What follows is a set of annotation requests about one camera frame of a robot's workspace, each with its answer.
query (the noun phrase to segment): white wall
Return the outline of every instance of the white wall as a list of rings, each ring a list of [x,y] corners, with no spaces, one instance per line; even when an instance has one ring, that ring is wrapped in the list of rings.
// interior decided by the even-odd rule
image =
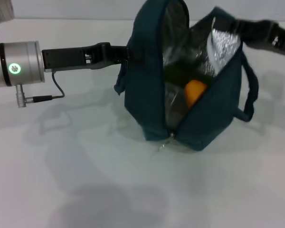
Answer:
[[[285,0],[185,0],[191,20],[220,6],[237,17],[285,21]],[[145,0],[12,0],[17,18],[134,19]]]

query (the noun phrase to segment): bag handle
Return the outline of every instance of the bag handle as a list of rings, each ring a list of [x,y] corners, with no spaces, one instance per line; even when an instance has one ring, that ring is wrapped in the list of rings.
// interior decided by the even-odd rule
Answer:
[[[244,122],[250,122],[253,114],[254,114],[254,102],[257,100],[258,97],[258,80],[255,72],[249,65],[247,61],[247,57],[245,56],[244,53],[242,53],[242,66],[244,67],[244,70],[246,72],[247,78],[248,78],[248,83],[249,83],[249,92],[245,104],[244,111],[240,110],[237,108],[235,117],[239,120],[242,120]]]

